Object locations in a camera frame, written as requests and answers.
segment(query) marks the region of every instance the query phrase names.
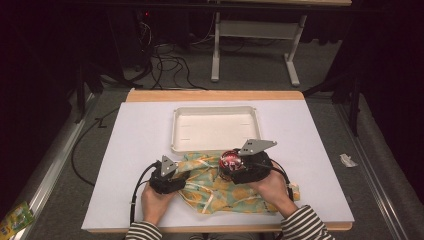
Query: gray carpet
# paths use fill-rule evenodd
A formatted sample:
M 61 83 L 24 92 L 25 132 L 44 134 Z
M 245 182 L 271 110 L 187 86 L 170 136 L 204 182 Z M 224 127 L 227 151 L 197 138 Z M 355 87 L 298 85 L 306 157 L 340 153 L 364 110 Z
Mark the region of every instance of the gray carpet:
M 253 42 L 254 44 L 249 43 L 238 52 L 230 51 L 239 47 L 233 42 L 223 45 L 224 50 L 228 51 L 222 52 L 221 55 L 219 83 L 210 82 L 212 61 L 210 48 L 192 48 L 190 52 L 176 48 L 167 54 L 183 56 L 190 67 L 190 81 L 207 89 L 306 90 L 323 81 L 338 49 L 337 44 L 326 46 L 319 46 L 316 42 L 301 44 L 295 57 L 295 66 L 301 86 L 293 88 L 290 86 L 288 74 L 281 58 L 281 49 L 288 46 L 287 42 L 279 41 L 271 45 L 265 41 L 257 42 L 255 40 Z M 168 50 L 164 47 L 160 51 L 164 59 L 165 52 Z M 157 60 L 154 60 L 154 74 L 158 76 L 159 70 L 156 69 L 156 63 Z M 163 69 L 172 69 L 174 65 L 175 62 L 167 62 Z M 184 70 L 177 73 L 175 78 L 175 71 L 164 71 L 161 77 L 161 86 L 163 88 L 173 88 L 178 85 L 189 87 Z M 126 71 L 128 77 L 135 74 L 137 73 L 131 69 Z M 151 76 L 139 83 L 144 84 L 146 88 L 154 85 Z M 93 114 L 87 118 L 85 129 L 91 125 L 94 118 L 103 116 L 125 101 L 128 89 L 111 84 L 105 84 L 105 88 Z M 353 160 L 359 159 L 360 154 L 353 145 L 353 140 L 344 126 L 343 119 L 340 118 L 336 107 L 327 97 L 329 94 L 331 93 L 316 94 L 314 97 L 308 98 L 307 102 L 342 189 L 345 195 L 351 199 L 349 205 L 356 220 L 350 231 L 333 232 L 333 235 L 338 239 L 393 239 L 365 179 L 363 168 L 346 168 L 339 160 L 339 155 L 343 153 L 352 156 Z M 76 167 L 81 175 L 90 181 L 95 182 L 96 180 L 115 118 L 116 112 L 103 121 L 107 128 L 91 129 L 75 152 Z M 408 236 L 410 239 L 424 239 L 422 229 L 417 227 L 418 223 L 424 222 L 422 221 L 422 205 L 417 204 L 416 196 L 405 182 L 406 180 L 390 155 L 371 114 L 367 111 L 361 111 L 359 130 L 359 138 L 364 142 L 364 149 L 367 154 L 369 152 L 376 169 L 379 169 L 378 174 L 384 179 L 384 187 L 390 191 L 390 197 L 396 204 L 399 217 L 405 221 L 403 225 Z M 81 230 L 92 191 L 93 187 L 77 178 L 68 159 L 28 239 L 121 239 L 123 234 L 91 234 Z M 183 237 L 183 235 L 173 234 L 167 235 L 166 239 L 183 239 Z

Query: desk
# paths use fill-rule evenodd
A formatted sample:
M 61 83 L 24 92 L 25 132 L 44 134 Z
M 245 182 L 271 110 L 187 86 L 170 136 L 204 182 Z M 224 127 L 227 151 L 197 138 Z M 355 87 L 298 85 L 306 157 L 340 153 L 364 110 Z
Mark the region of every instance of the desk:
M 141 173 L 162 155 L 181 159 L 170 147 L 173 110 L 211 105 L 255 107 L 262 138 L 278 142 L 267 153 L 300 186 L 302 199 L 296 203 L 311 205 L 330 230 L 352 227 L 352 213 L 300 92 L 131 91 L 121 105 L 82 229 L 94 233 L 127 231 L 129 202 Z M 139 201 L 136 221 L 141 220 Z M 280 231 L 280 220 L 279 214 L 203 215 L 177 196 L 159 227 L 174 233 L 275 232 Z
M 254 3 L 276 3 L 276 4 L 300 4 L 300 5 L 328 5 L 328 6 L 350 6 L 351 0 L 226 0 L 225 2 L 254 2 Z M 256 21 L 234 21 L 221 20 L 220 12 L 215 13 L 215 44 L 212 58 L 212 82 L 219 81 L 219 39 L 221 36 L 231 37 L 252 37 L 268 39 L 288 39 L 292 40 L 289 53 L 284 53 L 284 62 L 286 63 L 291 84 L 294 87 L 300 85 L 294 67 L 293 58 L 302 36 L 307 15 L 302 15 L 297 23 L 273 23 Z

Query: dark background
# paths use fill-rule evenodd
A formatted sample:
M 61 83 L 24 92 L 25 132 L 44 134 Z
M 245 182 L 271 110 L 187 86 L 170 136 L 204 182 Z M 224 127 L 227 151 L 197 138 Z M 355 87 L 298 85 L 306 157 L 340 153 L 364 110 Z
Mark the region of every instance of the dark background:
M 53 7 L 57 6 L 54 3 L 8 1 L 0 11 L 1 217 L 12 208 L 68 118 L 68 97 L 75 90 L 81 62 L 89 60 L 123 76 L 123 67 L 144 67 L 148 58 L 134 54 L 141 47 L 137 43 L 134 11 L 68 9 Z M 301 41 L 319 39 L 326 44 L 344 40 L 327 80 L 347 71 L 352 64 L 362 62 L 366 66 L 358 74 L 361 92 L 423 202 L 422 11 L 412 1 L 389 3 L 393 5 L 354 1 L 354 8 L 384 8 L 388 12 L 377 19 L 361 16 L 352 25 L 351 16 L 311 14 Z M 189 32 L 201 37 L 210 24 L 205 14 L 181 11 L 152 11 L 148 21 L 158 41 L 175 42 L 182 47 L 188 47 Z M 364 53 L 361 50 L 368 42 L 370 47 Z M 351 87 L 350 79 L 335 89 L 349 92 Z

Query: striped sleeve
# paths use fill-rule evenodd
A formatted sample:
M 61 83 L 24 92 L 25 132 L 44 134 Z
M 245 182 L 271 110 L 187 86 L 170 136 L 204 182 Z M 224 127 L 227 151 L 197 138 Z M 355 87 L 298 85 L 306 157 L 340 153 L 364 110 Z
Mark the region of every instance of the striped sleeve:
M 318 215 L 308 205 L 299 208 L 290 217 L 282 220 L 281 229 L 285 240 L 334 239 Z
M 159 229 L 148 222 L 131 223 L 125 240 L 160 240 L 162 234 Z

